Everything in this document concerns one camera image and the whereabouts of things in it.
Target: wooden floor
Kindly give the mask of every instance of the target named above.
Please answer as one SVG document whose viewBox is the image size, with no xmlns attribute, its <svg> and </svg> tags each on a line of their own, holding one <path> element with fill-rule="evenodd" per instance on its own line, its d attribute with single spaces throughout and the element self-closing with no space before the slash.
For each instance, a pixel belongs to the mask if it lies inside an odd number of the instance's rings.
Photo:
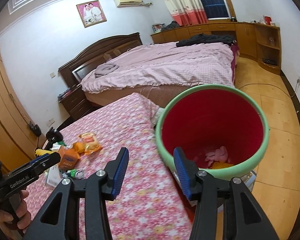
<svg viewBox="0 0 300 240">
<path fill-rule="evenodd" d="M 250 83 L 272 84 L 288 93 L 280 76 L 250 59 L 239 58 L 235 86 Z M 290 97 L 268 85 L 250 85 L 242 91 L 264 111 L 270 141 L 265 157 L 256 167 L 253 195 L 270 219 L 281 240 L 287 240 L 300 207 L 300 126 Z M 218 215 L 217 240 L 222 239 L 223 214 Z"/>
</svg>

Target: white wall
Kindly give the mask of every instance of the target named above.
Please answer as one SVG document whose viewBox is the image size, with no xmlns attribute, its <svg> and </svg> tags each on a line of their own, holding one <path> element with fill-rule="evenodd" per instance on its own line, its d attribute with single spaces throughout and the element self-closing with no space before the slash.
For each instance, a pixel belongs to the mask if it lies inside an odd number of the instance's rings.
<svg viewBox="0 0 300 240">
<path fill-rule="evenodd" d="M 300 11 L 292 0 L 261 0 L 266 14 L 280 25 L 282 71 L 293 88 L 300 76 Z M 300 101 L 300 87 L 297 92 Z"/>
<path fill-rule="evenodd" d="M 140 32 L 150 44 L 154 20 L 149 8 L 117 8 L 113 0 L 100 0 L 107 22 L 87 28 L 76 4 L 93 0 L 63 0 L 36 11 L 0 36 L 0 51 L 10 82 L 28 114 L 46 133 L 47 121 L 58 127 L 68 113 L 57 102 L 67 89 L 58 68 L 92 43 L 109 36 Z"/>
<path fill-rule="evenodd" d="M 265 14 L 260 0 L 231 0 L 239 22 L 259 21 Z"/>
<path fill-rule="evenodd" d="M 152 18 L 155 23 L 170 24 L 173 21 L 171 14 L 164 0 L 143 0 L 144 2 L 152 2 L 153 5 L 149 8 Z"/>
</svg>

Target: green bucket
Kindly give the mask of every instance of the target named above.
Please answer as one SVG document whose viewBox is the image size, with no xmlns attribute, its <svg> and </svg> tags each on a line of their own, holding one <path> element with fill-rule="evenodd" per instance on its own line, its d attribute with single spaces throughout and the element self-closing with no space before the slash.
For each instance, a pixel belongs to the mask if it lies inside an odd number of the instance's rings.
<svg viewBox="0 0 300 240">
<path fill-rule="evenodd" d="M 192 87 L 176 96 L 159 117 L 156 144 L 164 163 L 176 171 L 173 150 L 218 179 L 253 170 L 269 142 L 269 126 L 257 103 L 242 91 L 216 84 Z M 209 169 L 205 153 L 226 147 L 232 167 Z"/>
</svg>

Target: framed wedding photo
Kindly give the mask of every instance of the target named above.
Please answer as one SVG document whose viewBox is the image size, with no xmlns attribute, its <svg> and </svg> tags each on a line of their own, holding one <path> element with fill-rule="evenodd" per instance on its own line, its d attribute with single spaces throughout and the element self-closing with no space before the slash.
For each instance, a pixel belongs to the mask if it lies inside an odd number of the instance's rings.
<svg viewBox="0 0 300 240">
<path fill-rule="evenodd" d="M 107 21 L 98 0 L 77 4 L 77 9 L 85 28 Z"/>
</svg>

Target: yellow brush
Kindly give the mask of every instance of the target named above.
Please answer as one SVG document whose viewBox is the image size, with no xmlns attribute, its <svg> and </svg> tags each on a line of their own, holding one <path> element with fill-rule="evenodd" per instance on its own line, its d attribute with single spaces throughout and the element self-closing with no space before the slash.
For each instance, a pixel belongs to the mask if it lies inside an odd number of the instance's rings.
<svg viewBox="0 0 300 240">
<path fill-rule="evenodd" d="M 36 157 L 45 155 L 46 153 L 51 154 L 51 153 L 53 153 L 53 152 L 52 152 L 52 151 L 49 151 L 49 150 L 42 150 L 42 149 L 40 149 L 40 148 L 37 148 L 37 149 L 34 150 L 34 155 L 35 155 Z"/>
</svg>

